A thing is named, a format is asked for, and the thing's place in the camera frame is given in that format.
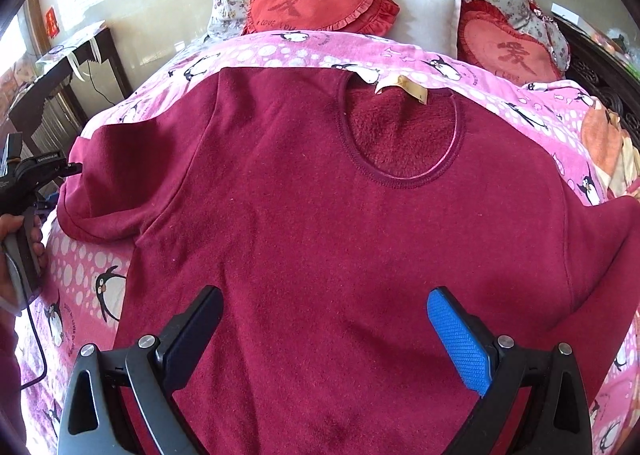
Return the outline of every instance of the heart-shaped cushion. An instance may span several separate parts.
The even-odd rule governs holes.
[[[487,2],[467,5],[460,17],[458,59],[518,86],[562,78],[546,47],[513,29],[506,17]]]
[[[383,36],[398,11],[392,0],[251,0],[243,34],[306,29]]]

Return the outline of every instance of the blue gripper pad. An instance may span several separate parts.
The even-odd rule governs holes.
[[[427,316],[462,382],[484,397],[492,380],[489,356],[440,289],[427,298]]]

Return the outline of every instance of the penguin print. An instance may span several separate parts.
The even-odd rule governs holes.
[[[538,92],[546,92],[549,90],[549,84],[548,83],[539,83],[536,81],[533,81],[531,83],[527,83],[526,85],[524,85],[526,87],[527,90],[535,90]]]
[[[604,435],[600,438],[600,452],[606,453],[609,448],[613,446],[618,439],[618,432],[620,431],[620,421],[612,422],[605,430]]]
[[[355,72],[367,83],[375,83],[380,77],[380,71],[378,69],[367,69],[362,65],[356,65],[354,63],[335,63],[331,66],[332,69],[342,69]]]
[[[112,265],[105,273],[98,275],[95,279],[95,295],[98,297],[102,319],[105,323],[107,323],[107,315],[115,321],[120,321],[126,277],[114,273],[117,268],[117,265]]]
[[[593,428],[593,424],[596,422],[600,412],[600,403],[598,403],[597,399],[593,400],[593,406],[589,411],[589,421],[591,422],[591,427]]]
[[[593,107],[595,105],[595,101],[593,100],[593,98],[588,95],[588,94],[583,94],[583,93],[578,93],[577,96],[575,96],[574,98],[575,101],[582,101],[583,103],[587,104],[590,107]]]
[[[47,321],[49,322],[49,332],[51,332],[53,344],[59,347],[62,345],[62,340],[65,339],[65,331],[62,326],[62,313],[60,312],[60,289],[58,289],[58,301],[45,308],[44,316],[47,317]]]
[[[503,103],[507,105],[512,111],[516,112],[516,114],[518,114],[536,130],[542,130],[543,128],[545,130],[549,129],[539,115],[533,114],[532,112],[529,112],[527,109],[523,109],[522,107],[517,107],[513,103],[508,103],[506,101],[504,101]]]
[[[624,343],[620,346],[620,350],[616,355],[616,359],[613,360],[613,364],[618,369],[618,372],[624,372],[626,370],[626,351]]]
[[[309,38],[309,35],[306,34],[306,32],[300,32],[300,31],[281,32],[278,36],[283,40],[287,40],[289,42],[296,42],[297,44],[300,44],[301,42],[306,42],[307,39]]]
[[[137,110],[138,110],[138,104],[136,103],[135,105],[127,109],[127,111],[121,117],[118,118],[118,122],[133,123],[133,117],[136,115]]]
[[[191,81],[195,76],[199,76],[201,74],[206,73],[209,70],[209,67],[213,65],[213,63],[220,58],[221,52],[217,52],[216,54],[212,54],[211,56],[204,56],[200,58],[196,63],[191,65],[186,71],[184,71],[184,77],[187,81]]]
[[[51,427],[53,428],[53,433],[56,438],[60,437],[60,413],[58,412],[58,404],[54,401],[53,408],[48,409],[46,411],[43,410],[44,415],[47,416],[47,419],[51,423]]]
[[[444,77],[450,80],[460,81],[462,79],[462,76],[460,76],[460,73],[457,70],[455,70],[452,66],[450,66],[446,61],[444,61],[441,56],[439,56],[436,60],[429,60],[429,61],[420,60],[420,61],[422,63],[426,63],[427,65],[432,66],[434,69],[436,69],[436,71],[438,71],[440,74],[442,74]]]
[[[589,168],[589,175],[585,175],[582,178],[582,182],[578,184],[578,190],[585,194],[589,204],[597,206],[600,204],[600,197],[598,196],[596,186],[593,183],[593,177],[591,177],[591,168],[589,165],[587,165],[587,168]]]

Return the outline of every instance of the hand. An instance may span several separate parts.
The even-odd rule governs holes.
[[[0,241],[9,233],[15,233],[20,226],[24,217],[15,217],[13,215],[2,215],[0,217]],[[31,230],[31,242],[33,244],[33,252],[38,257],[38,263],[41,269],[47,267],[47,255],[44,245],[42,244],[42,231],[40,231],[40,218],[36,215],[33,220],[33,229]],[[11,281],[9,270],[7,268],[7,260],[0,258],[0,296],[12,305],[17,305],[18,299],[15,294],[14,284]]]

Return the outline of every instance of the screw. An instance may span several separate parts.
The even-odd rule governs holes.
[[[558,350],[560,351],[561,354],[564,354],[565,356],[568,356],[574,351],[571,348],[571,345],[569,345],[569,343],[559,343]]]
[[[83,358],[86,358],[87,356],[90,356],[91,354],[93,354],[94,351],[95,351],[95,347],[91,345],[91,343],[89,343],[80,349],[80,355]]]
[[[502,335],[502,336],[498,336],[498,345],[500,345],[503,349],[510,349],[512,348],[516,343],[513,341],[513,338],[511,336],[506,336],[506,335]]]
[[[156,337],[151,336],[151,334],[147,334],[138,340],[138,346],[141,349],[148,349],[151,345],[156,342]]]

